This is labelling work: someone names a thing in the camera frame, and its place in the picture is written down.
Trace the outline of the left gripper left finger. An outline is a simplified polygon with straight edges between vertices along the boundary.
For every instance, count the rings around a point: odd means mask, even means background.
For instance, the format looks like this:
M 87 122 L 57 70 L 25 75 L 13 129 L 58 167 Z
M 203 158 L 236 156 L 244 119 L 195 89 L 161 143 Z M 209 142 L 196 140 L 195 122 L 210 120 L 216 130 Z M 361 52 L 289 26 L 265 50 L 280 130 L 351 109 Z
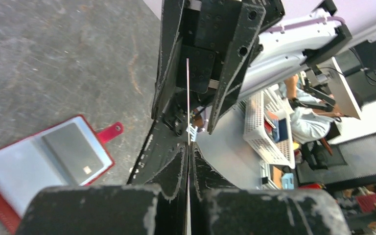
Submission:
M 30 202 L 18 235 L 184 235 L 188 145 L 141 185 L 49 187 Z

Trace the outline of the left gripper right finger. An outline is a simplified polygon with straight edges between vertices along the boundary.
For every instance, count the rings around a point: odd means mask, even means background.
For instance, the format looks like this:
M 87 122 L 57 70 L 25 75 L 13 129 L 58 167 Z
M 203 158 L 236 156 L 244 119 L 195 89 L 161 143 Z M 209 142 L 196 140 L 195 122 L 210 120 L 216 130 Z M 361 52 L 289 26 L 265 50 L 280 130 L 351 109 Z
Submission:
M 239 189 L 189 148 L 194 235 L 348 235 L 335 200 L 320 189 Z

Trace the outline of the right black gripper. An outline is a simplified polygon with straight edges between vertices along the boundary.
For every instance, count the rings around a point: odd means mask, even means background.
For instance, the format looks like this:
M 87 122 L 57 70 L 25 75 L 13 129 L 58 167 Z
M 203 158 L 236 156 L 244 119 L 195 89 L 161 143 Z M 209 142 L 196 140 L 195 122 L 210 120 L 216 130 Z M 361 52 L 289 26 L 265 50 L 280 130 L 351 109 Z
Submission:
M 189 60 L 191 91 L 203 94 L 211 80 L 219 79 L 207 127 L 212 134 L 220 118 L 237 103 L 266 10 L 257 0 L 187 0 L 186 3 L 164 0 L 162 3 L 151 118 L 158 119 L 161 115 L 174 93 L 175 84 L 178 88 L 187 88 L 186 60 Z M 182 47 L 178 41 L 181 19 Z

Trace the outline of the yellow credit card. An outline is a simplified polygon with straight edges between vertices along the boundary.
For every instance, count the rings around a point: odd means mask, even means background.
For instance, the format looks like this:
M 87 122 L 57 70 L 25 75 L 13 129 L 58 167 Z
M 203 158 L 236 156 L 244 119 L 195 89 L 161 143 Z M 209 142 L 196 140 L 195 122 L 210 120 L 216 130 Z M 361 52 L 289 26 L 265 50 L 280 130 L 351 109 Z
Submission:
M 190 86 L 189 86 L 189 58 L 186 59 L 186 72 L 187 72 L 187 134 L 188 134 L 188 146 L 190 147 L 191 134 L 190 134 Z M 186 234 L 191 235 L 191 213 L 190 213 L 190 191 L 189 180 L 187 181 L 187 222 L 186 222 Z

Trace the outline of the red card holder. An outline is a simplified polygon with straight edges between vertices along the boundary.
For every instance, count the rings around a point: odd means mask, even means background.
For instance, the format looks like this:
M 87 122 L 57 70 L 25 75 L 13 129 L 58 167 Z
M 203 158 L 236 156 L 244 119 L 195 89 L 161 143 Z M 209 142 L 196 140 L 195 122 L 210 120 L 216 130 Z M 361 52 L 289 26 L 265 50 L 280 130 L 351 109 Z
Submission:
M 70 123 L 78 126 L 104 167 L 84 183 L 76 185 L 63 170 L 42 136 Z M 116 122 L 96 132 L 83 115 L 76 115 L 48 129 L 0 148 L 0 222 L 14 234 L 34 196 L 52 186 L 87 186 L 115 164 L 105 144 L 123 133 Z

